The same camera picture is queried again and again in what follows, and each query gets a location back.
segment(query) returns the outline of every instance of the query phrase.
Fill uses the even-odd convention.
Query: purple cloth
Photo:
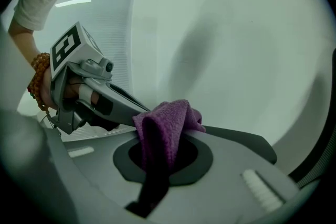
[[[205,132],[202,115],[186,100],[163,102],[133,117],[142,147],[142,166],[174,168],[182,130]]]

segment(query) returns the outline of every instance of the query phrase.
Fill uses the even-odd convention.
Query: white wall
[[[133,94],[148,108],[156,98],[157,11],[159,0],[133,0],[131,59]]]
[[[276,151],[279,167],[294,169],[314,146],[330,101],[336,36],[326,0],[159,3],[158,101],[188,99],[205,125],[272,145],[291,132],[293,146]]]

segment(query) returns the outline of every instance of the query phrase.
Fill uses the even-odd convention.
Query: hand
[[[77,98],[80,84],[82,80],[80,77],[73,77],[69,80],[69,84],[64,89],[64,98]],[[44,104],[57,110],[56,104],[53,102],[50,96],[50,84],[51,84],[51,69],[50,67],[45,71],[43,81],[40,88],[41,98]],[[97,104],[99,95],[93,92],[91,96],[91,103]]]

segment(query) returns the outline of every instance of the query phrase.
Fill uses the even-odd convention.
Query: wooden bead bracelet
[[[38,107],[49,114],[48,106],[45,105],[42,101],[40,90],[41,85],[43,83],[43,76],[44,72],[50,66],[50,55],[48,53],[43,52],[42,54],[37,55],[32,63],[31,66],[36,71],[32,81],[30,82],[27,90],[30,95],[37,101]]]

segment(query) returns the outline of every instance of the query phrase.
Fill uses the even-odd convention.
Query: purple towel
[[[163,102],[133,117],[142,147],[142,166],[174,168],[182,130],[205,132],[202,115],[186,100]]]

